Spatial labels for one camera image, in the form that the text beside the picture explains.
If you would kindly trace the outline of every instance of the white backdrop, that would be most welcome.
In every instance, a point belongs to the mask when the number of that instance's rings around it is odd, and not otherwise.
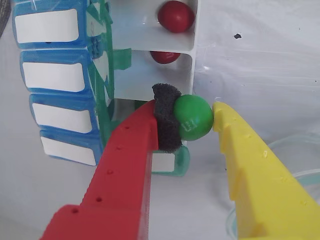
[[[318,131],[319,12],[319,0],[202,0],[194,93],[234,107],[267,143]],[[81,202],[95,169],[44,154],[10,20],[0,54],[0,235],[31,240],[59,207]],[[228,239],[216,133],[189,149],[185,177],[152,177],[151,240]]]

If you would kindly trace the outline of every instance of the green plastic piece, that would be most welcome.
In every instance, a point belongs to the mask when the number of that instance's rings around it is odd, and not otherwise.
[[[155,151],[155,153],[164,153],[164,151]],[[175,153],[174,158],[174,171],[153,171],[152,174],[164,175],[164,176],[174,176],[174,177],[183,177],[190,164],[190,154],[186,146],[181,146]]]
[[[173,114],[180,122],[181,139],[186,141],[202,138],[211,130],[214,123],[210,105],[195,95],[179,97],[174,103]]]
[[[131,67],[131,48],[113,50],[113,67],[115,70],[126,70]]]

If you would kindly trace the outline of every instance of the clear plastic bowl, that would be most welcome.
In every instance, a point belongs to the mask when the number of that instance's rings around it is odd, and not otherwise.
[[[269,147],[320,204],[320,135],[292,135],[269,144]],[[231,239],[238,239],[235,208],[227,217],[226,231]]]

